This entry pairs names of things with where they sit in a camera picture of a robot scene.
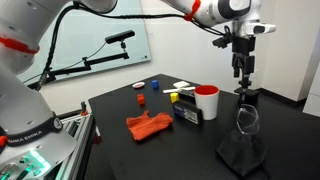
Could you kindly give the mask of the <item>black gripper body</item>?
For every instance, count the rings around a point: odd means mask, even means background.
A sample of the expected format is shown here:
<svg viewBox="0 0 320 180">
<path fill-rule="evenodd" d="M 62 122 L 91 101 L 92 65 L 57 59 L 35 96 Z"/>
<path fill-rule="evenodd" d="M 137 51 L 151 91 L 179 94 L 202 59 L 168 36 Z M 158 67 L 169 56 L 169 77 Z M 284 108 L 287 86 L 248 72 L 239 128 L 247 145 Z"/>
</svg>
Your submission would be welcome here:
<svg viewBox="0 0 320 180">
<path fill-rule="evenodd" d="M 255 40 L 255 37 L 233 37 L 232 67 L 234 77 L 239 77 L 240 74 L 250 75 L 254 72 L 255 57 L 250 56 L 250 53 L 255 49 Z"/>
</svg>

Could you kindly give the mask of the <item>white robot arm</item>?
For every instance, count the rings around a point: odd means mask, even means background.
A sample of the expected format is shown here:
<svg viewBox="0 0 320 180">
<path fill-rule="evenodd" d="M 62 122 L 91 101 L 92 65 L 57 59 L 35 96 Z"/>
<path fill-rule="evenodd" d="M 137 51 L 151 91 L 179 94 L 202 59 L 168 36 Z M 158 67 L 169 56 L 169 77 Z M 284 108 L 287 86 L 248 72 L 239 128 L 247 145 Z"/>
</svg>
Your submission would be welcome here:
<svg viewBox="0 0 320 180">
<path fill-rule="evenodd" d="M 261 21 L 262 0 L 161 0 L 203 29 L 230 22 L 229 34 L 249 39 L 272 33 Z M 34 64 L 50 26 L 71 10 L 112 12 L 119 0 L 0 0 L 0 179 L 42 180 L 75 151 L 77 140 L 63 127 L 38 90 L 19 75 Z"/>
</svg>

